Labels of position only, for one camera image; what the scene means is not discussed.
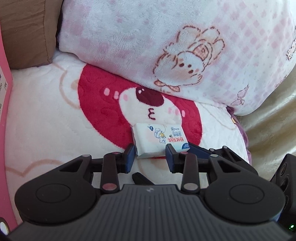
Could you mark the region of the white red cartoon blanket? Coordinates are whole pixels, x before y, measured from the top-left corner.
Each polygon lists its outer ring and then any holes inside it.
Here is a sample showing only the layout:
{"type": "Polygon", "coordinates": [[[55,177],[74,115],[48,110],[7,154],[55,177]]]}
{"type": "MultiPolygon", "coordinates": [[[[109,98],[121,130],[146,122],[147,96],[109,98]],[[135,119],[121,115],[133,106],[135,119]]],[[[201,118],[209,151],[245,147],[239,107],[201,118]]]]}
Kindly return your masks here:
{"type": "Polygon", "coordinates": [[[50,65],[11,73],[4,149],[10,199],[24,183],[77,156],[124,150],[136,123],[181,125],[189,142],[227,146],[251,160],[246,134],[225,107],[139,86],[61,52],[50,65]]]}

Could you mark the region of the brown embroidered cushion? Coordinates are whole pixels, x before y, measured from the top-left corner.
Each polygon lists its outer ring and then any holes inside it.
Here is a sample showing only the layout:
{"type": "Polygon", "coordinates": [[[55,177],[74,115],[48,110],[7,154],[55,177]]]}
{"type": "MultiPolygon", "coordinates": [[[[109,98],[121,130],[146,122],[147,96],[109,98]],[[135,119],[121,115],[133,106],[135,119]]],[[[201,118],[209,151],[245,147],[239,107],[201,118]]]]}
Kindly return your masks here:
{"type": "Polygon", "coordinates": [[[62,1],[1,1],[1,35],[11,69],[52,63],[62,1]]]}

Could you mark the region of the beige satin bedding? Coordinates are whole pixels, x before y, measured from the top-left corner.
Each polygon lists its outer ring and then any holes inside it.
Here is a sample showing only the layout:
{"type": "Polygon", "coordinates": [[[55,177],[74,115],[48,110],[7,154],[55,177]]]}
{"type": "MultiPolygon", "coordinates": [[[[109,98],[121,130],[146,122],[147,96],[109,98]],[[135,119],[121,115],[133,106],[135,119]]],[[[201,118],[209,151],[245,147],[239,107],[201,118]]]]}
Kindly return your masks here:
{"type": "Polygon", "coordinates": [[[253,113],[240,116],[252,166],[270,180],[284,156],[295,155],[295,70],[253,113]]]}

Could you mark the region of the pink checkered bunny pillow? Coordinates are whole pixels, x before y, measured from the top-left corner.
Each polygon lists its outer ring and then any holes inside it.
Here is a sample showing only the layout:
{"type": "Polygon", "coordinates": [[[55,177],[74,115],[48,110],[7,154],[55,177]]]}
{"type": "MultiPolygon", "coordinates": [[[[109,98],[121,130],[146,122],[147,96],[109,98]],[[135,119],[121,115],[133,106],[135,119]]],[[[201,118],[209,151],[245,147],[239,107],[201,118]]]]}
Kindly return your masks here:
{"type": "Polygon", "coordinates": [[[237,115],[295,66],[295,1],[64,1],[59,50],[237,115]]]}

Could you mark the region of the white tissue pack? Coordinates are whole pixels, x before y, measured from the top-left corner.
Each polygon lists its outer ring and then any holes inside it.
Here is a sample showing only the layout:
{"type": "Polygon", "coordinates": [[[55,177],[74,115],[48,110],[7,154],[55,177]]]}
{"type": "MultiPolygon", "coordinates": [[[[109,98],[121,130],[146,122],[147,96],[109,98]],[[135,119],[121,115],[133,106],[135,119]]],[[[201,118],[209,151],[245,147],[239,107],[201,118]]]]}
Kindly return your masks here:
{"type": "Polygon", "coordinates": [[[166,145],[177,152],[189,150],[189,143],[181,125],[136,123],[132,137],[139,159],[164,157],[166,145]]]}

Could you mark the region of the pink cardboard box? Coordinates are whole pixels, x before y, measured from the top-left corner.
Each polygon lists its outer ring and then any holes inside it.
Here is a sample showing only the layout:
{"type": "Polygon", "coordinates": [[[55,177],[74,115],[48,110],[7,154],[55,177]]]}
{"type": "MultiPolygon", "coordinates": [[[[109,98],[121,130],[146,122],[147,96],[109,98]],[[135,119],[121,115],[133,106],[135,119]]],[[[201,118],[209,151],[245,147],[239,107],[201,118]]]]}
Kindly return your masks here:
{"type": "Polygon", "coordinates": [[[6,169],[4,158],[5,132],[6,132],[6,117],[8,112],[8,104],[10,99],[11,89],[13,87],[13,77],[6,58],[3,40],[0,45],[1,52],[1,129],[0,129],[0,190],[1,190],[1,235],[7,235],[16,228],[16,219],[11,206],[8,184],[6,181],[6,169]]]}

